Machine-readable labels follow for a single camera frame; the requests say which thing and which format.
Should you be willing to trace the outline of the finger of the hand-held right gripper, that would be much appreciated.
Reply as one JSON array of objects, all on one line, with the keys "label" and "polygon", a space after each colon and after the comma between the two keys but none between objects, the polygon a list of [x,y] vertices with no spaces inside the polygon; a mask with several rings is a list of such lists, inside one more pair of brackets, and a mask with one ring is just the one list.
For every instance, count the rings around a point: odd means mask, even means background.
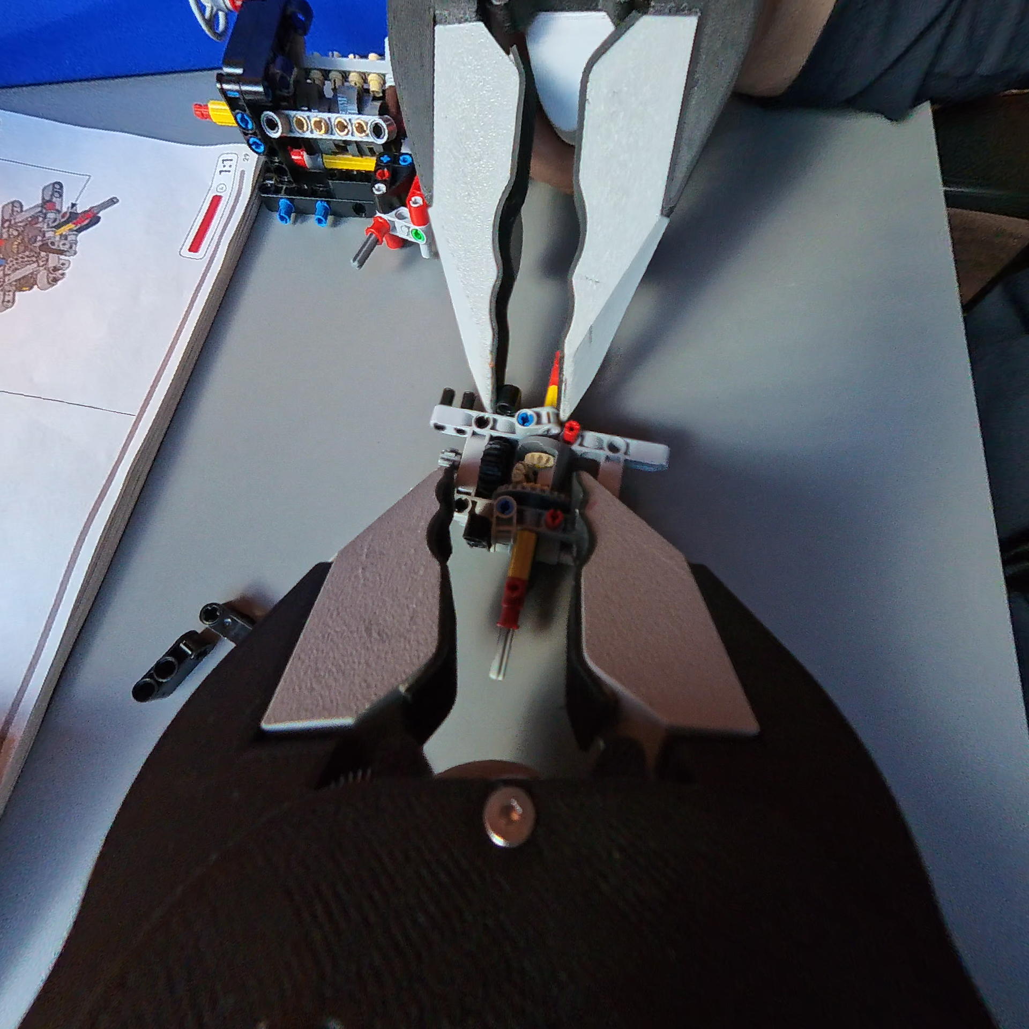
[{"label": "finger of the hand-held right gripper", "polygon": [[586,64],[560,411],[596,376],[670,215],[728,102],[759,2],[657,2],[632,13]]},{"label": "finger of the hand-held right gripper", "polygon": [[393,76],[482,403],[508,356],[511,230],[529,172],[529,75],[477,2],[388,2]]}]

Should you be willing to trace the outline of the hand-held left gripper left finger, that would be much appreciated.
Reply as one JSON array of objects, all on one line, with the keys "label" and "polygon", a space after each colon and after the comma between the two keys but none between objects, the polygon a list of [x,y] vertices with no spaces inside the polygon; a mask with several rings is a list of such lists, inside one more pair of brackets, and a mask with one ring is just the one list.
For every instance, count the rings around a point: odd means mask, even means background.
[{"label": "hand-held left gripper left finger", "polygon": [[457,691],[454,471],[439,468],[338,552],[267,707],[270,732],[397,720],[425,743]]}]

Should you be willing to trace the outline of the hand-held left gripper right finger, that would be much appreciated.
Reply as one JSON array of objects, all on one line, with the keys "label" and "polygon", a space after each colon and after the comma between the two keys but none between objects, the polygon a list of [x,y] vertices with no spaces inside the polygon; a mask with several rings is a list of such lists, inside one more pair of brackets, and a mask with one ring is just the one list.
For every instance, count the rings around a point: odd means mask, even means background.
[{"label": "hand-held left gripper right finger", "polygon": [[586,557],[570,604],[566,683],[577,743],[756,736],[687,560],[586,472],[577,489]]}]

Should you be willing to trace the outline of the small grey toy brick model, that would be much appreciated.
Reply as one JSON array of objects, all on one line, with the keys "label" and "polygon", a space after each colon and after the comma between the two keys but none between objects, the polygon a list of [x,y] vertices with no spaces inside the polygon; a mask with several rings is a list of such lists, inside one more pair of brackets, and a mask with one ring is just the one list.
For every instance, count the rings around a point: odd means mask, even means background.
[{"label": "small grey toy brick model", "polygon": [[509,553],[493,679],[506,675],[535,565],[573,564],[586,556],[576,472],[594,475],[618,495],[627,467],[668,467],[670,451],[663,443],[587,431],[573,419],[563,420],[561,361],[556,353],[543,405],[524,406],[521,389],[506,384],[489,413],[478,409],[473,391],[457,404],[455,390],[446,388],[430,419],[435,431],[462,443],[445,449],[439,464],[455,473],[454,518],[464,528],[464,541]]}]

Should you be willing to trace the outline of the person's right forearm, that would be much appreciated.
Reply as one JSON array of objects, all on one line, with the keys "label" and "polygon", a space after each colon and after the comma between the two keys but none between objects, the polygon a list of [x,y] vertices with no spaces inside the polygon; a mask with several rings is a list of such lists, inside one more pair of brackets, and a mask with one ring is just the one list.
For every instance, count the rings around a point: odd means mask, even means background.
[{"label": "person's right forearm", "polygon": [[768,1],[735,92],[897,121],[1027,84],[1026,1]]}]

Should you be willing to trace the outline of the black toy brick connector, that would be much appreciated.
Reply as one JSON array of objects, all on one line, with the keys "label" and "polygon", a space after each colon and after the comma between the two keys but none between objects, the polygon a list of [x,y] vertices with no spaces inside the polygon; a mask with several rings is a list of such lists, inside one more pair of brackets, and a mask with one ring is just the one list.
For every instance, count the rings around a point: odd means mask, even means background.
[{"label": "black toy brick connector", "polygon": [[137,681],[132,689],[133,699],[146,703],[169,697],[196,671],[216,642],[217,636],[208,630],[182,634]]},{"label": "black toy brick connector", "polygon": [[228,602],[205,604],[199,611],[199,620],[207,629],[234,645],[244,642],[255,625],[253,618]]}]

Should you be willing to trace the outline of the large black toy brick model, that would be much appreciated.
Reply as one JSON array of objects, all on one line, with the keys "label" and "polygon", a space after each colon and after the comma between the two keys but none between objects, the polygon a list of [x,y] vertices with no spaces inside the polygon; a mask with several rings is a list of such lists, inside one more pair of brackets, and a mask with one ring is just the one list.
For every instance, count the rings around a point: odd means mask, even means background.
[{"label": "large black toy brick model", "polygon": [[434,255],[427,200],[409,149],[389,54],[309,54],[309,2],[191,1],[206,34],[226,41],[219,100],[196,117],[240,130],[264,159],[259,194],[280,223],[367,217],[353,258],[412,244]]}]

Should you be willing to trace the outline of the instruction booklet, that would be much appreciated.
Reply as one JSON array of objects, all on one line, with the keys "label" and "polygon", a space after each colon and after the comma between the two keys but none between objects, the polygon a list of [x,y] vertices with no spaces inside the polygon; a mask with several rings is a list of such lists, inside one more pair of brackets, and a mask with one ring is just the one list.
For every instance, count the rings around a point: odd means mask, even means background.
[{"label": "instruction booklet", "polygon": [[1,122],[5,807],[225,294],[259,162]]}]

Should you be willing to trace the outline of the blue box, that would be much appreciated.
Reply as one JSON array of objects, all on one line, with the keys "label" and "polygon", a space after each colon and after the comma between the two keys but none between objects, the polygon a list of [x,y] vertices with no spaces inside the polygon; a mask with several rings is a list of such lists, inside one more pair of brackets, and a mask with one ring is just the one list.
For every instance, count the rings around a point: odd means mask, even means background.
[{"label": "blue box", "polygon": [[3,1],[1,85],[217,69],[187,1]]}]

